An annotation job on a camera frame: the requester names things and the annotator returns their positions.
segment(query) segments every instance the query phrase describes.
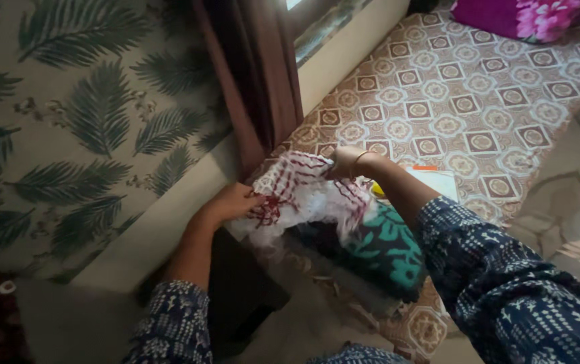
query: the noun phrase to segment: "gold bangle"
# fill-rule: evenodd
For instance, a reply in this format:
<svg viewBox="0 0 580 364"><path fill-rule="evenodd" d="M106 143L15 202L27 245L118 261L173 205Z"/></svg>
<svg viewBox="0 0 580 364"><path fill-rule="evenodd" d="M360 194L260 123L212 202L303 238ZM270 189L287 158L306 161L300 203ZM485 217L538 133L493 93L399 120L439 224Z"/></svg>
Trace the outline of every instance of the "gold bangle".
<svg viewBox="0 0 580 364"><path fill-rule="evenodd" d="M350 165L350 179L354 179L355 177L353 177L353 170L355 169L355 165L357 164L357 162L360 160L360 158L366 154L369 153L370 150L365 150L362 153L360 153L357 158L355 158L355 160L353 161L353 163Z"/></svg>

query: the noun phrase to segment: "window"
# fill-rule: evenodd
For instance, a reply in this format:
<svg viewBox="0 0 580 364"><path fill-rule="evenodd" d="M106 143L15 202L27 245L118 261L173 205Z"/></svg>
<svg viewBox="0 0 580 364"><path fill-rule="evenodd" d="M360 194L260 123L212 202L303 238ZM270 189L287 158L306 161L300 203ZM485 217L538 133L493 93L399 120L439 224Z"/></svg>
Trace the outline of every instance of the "window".
<svg viewBox="0 0 580 364"><path fill-rule="evenodd" d="M296 39L341 0L286 0L290 35Z"/></svg>

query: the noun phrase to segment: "blue printed sleeve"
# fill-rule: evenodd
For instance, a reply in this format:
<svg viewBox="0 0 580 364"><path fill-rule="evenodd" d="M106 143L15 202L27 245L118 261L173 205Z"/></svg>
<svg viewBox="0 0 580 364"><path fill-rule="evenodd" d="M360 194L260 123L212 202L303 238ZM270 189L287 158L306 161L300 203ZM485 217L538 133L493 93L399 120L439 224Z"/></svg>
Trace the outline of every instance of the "blue printed sleeve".
<svg viewBox="0 0 580 364"><path fill-rule="evenodd" d="M580 282L445 197L418 216L426 266L490 363L580 363Z"/></svg>
<svg viewBox="0 0 580 364"><path fill-rule="evenodd" d="M193 283L158 284L123 363L211 364L208 305L206 292Z"/></svg>

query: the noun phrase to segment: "white fabric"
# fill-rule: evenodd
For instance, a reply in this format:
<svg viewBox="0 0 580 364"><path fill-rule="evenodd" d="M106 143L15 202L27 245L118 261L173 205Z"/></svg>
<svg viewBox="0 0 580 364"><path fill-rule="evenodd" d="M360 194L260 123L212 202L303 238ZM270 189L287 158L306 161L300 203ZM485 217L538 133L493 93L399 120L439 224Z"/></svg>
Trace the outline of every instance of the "white fabric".
<svg viewBox="0 0 580 364"><path fill-rule="evenodd" d="M253 191L267 201L255 208L235 228L249 234L257 247L279 247L278 237L299 223L322 221L337 223L344 241L375 200L356 181L328 181L333 166L329 159L301 152L286 152L277 163L253 183Z"/></svg>

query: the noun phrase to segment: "brown curtain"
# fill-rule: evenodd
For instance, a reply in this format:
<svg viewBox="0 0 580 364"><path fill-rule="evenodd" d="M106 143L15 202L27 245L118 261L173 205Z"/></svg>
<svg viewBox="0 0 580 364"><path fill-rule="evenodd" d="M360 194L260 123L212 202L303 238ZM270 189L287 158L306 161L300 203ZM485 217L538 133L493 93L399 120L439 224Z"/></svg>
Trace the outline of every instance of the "brown curtain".
<svg viewBox="0 0 580 364"><path fill-rule="evenodd" d="M303 121L285 0L193 0L249 176Z"/></svg>

